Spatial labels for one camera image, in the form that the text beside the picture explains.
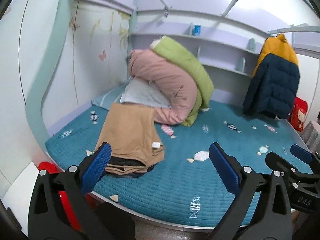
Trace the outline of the tan padded coat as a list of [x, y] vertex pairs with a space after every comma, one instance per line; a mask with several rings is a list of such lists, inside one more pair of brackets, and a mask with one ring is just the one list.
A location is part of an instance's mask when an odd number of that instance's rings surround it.
[[160, 163], [165, 147], [155, 128], [155, 113], [147, 106], [112, 103], [95, 148], [106, 142], [112, 157], [138, 160], [146, 166]]

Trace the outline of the grey patterned storage box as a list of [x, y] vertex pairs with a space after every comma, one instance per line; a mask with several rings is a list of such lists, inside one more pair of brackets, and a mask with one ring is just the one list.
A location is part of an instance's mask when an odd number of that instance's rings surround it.
[[319, 153], [320, 126], [315, 121], [310, 121], [300, 134], [307, 148], [312, 153]]

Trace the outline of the red cartoon bag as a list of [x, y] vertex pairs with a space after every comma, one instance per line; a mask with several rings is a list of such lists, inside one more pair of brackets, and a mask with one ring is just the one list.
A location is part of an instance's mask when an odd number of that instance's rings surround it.
[[291, 113], [287, 119], [295, 130], [303, 131], [307, 112], [308, 103], [299, 97], [295, 97]]

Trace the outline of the navy and yellow puffer jacket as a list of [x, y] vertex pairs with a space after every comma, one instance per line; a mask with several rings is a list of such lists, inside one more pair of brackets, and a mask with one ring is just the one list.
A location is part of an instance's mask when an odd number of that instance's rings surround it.
[[244, 115], [286, 119], [300, 81], [298, 59], [284, 34], [265, 40], [246, 93]]

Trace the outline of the teal candy-print bed mat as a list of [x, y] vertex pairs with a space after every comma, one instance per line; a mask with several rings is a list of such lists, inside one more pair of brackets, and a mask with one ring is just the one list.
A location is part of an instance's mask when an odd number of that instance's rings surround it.
[[[78, 165], [97, 150], [108, 111], [92, 106], [46, 141], [48, 155], [60, 168]], [[257, 173], [271, 173], [265, 163], [270, 152], [299, 172], [311, 172], [290, 153], [295, 131], [286, 121], [247, 116], [237, 106], [211, 101], [191, 126], [155, 121], [155, 128], [165, 147], [164, 160], [139, 178], [105, 174], [94, 190], [107, 199], [116, 196], [121, 206], [163, 222], [212, 228], [229, 208], [234, 195], [208, 157], [214, 142]]]

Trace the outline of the lilac wall shelf unit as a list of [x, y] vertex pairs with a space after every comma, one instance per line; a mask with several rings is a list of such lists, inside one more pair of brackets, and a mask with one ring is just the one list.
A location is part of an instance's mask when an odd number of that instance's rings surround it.
[[284, 34], [289, 43], [319, 27], [319, 18], [302, 0], [82, 0], [112, 8], [111, 52], [127, 65], [130, 51], [146, 49], [163, 36], [187, 48], [208, 71], [212, 100], [242, 104], [266, 38]]

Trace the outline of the red stool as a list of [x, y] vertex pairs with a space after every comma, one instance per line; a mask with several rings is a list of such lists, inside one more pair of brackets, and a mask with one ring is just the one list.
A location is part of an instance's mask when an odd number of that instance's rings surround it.
[[39, 165], [33, 190], [28, 231], [31, 239], [90, 239], [95, 217], [89, 199], [81, 195], [80, 167], [72, 165], [63, 173], [49, 162]]

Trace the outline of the pink folded quilt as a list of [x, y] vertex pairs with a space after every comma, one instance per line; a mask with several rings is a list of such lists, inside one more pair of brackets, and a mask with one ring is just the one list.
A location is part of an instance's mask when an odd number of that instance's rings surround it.
[[154, 82], [169, 99], [171, 109], [156, 108], [156, 122], [176, 125], [187, 119], [198, 95], [197, 85], [187, 72], [150, 49], [131, 51], [128, 70], [132, 77]]

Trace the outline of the black folded garment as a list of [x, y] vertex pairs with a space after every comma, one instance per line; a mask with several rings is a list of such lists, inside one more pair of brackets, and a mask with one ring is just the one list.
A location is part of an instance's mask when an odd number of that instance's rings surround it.
[[154, 166], [155, 165], [146, 166], [141, 161], [134, 159], [111, 157], [105, 167], [105, 173], [114, 177], [139, 178], [151, 172]]

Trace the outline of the blue box on shelf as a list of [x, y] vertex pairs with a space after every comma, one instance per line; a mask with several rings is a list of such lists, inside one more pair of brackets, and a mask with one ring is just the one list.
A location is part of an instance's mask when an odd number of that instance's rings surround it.
[[201, 34], [201, 26], [200, 25], [194, 25], [192, 35], [193, 36], [200, 36]]

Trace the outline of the light grey pillow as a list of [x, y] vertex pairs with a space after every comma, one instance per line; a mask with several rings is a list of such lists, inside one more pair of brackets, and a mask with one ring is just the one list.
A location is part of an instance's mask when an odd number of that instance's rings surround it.
[[112, 103], [134, 103], [154, 108], [171, 109], [169, 99], [154, 82], [133, 77], [107, 93], [94, 98], [94, 106], [109, 110]]

